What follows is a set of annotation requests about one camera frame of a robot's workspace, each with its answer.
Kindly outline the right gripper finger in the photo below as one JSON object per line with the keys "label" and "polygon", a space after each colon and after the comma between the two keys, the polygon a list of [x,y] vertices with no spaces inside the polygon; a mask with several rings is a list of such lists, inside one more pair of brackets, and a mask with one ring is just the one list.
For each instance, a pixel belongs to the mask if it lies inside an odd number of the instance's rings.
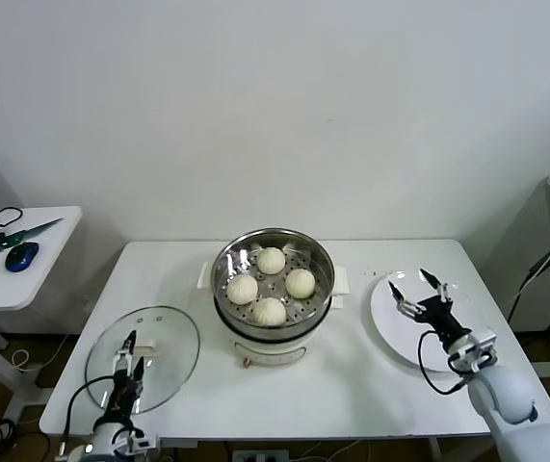
{"label": "right gripper finger", "polygon": [[451,302],[452,299],[449,295],[449,285],[447,283],[442,283],[435,275],[428,272],[425,269],[420,269],[421,274],[424,276],[426,281],[430,286],[436,291],[439,295],[442,302]]}
{"label": "right gripper finger", "polygon": [[416,304],[408,301],[403,294],[399,291],[397,286],[391,281],[388,282],[392,297],[396,302],[396,309],[405,317],[415,320],[417,316],[422,314],[422,308]]}

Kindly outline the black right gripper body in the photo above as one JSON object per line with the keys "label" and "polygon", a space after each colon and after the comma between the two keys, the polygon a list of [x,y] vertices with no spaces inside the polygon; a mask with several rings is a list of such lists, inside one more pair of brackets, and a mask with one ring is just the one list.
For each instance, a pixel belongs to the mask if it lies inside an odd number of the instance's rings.
{"label": "black right gripper body", "polygon": [[420,312],[413,318],[418,323],[430,325],[441,343],[454,343],[471,330],[462,326],[452,314],[453,300],[443,301],[439,295],[418,302]]}

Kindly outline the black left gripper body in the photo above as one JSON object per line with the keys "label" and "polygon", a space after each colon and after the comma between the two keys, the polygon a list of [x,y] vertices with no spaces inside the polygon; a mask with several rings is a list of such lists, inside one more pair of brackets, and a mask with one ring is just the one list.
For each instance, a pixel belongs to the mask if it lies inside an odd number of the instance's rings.
{"label": "black left gripper body", "polygon": [[114,388],[105,409],[105,422],[127,424],[133,406],[141,395],[143,383],[126,372],[116,372],[113,382]]}

